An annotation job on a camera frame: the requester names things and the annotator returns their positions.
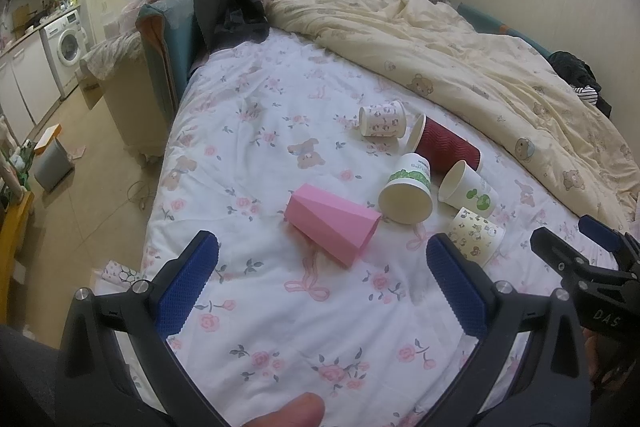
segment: dark red corrugated cup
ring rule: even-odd
[[[415,123],[406,152],[427,158],[431,172],[446,174],[458,161],[464,160],[474,171],[480,169],[480,151],[468,141],[422,114]]]

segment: yellow quilt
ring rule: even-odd
[[[458,115],[578,216],[628,230],[640,190],[629,147],[521,39],[478,34],[429,0],[273,0],[268,15]]]

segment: black and white striped cloth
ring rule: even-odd
[[[596,105],[596,102],[598,101],[598,93],[595,89],[593,89],[593,87],[571,87],[575,91],[575,94],[578,95],[580,100],[586,103],[590,103],[591,105]]]

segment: bed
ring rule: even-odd
[[[530,251],[540,226],[593,264],[614,266],[580,235],[574,212],[624,230],[638,166],[612,124],[533,48],[476,34],[449,6],[274,0],[270,20],[282,29],[212,54],[191,77],[142,269],[153,277],[199,230],[218,237],[218,266],[168,342],[231,425],[311,391],[325,400],[327,427],[412,427],[474,347],[424,255],[456,210],[438,203],[414,227],[383,218],[351,269],[283,215],[306,182],[377,206],[406,136],[362,137],[358,108],[401,100],[409,126],[426,113],[478,147],[482,176],[500,196],[491,220],[506,229],[485,270],[521,292],[559,285]],[[519,335],[486,407],[505,393],[525,342]]]

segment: blue gripper pad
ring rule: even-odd
[[[476,281],[469,279],[469,269],[463,269],[461,263],[475,265],[481,272],[478,264],[467,261],[456,249],[444,233],[433,235],[427,243],[427,264],[433,276],[447,299],[449,306],[462,326],[463,331],[477,339],[483,339],[488,331],[488,319],[490,315],[487,298],[492,299],[491,293],[483,295],[474,284]],[[474,273],[474,279],[479,279],[484,289],[488,289],[491,283],[484,272]]]
[[[582,235],[586,235],[608,252],[616,252],[622,247],[616,232],[588,214],[578,220],[578,229]]]
[[[218,240],[204,230],[198,232],[178,259],[168,261],[181,264],[177,274],[168,284],[156,307],[156,331],[162,339],[176,335],[182,329],[204,286],[218,264]]]

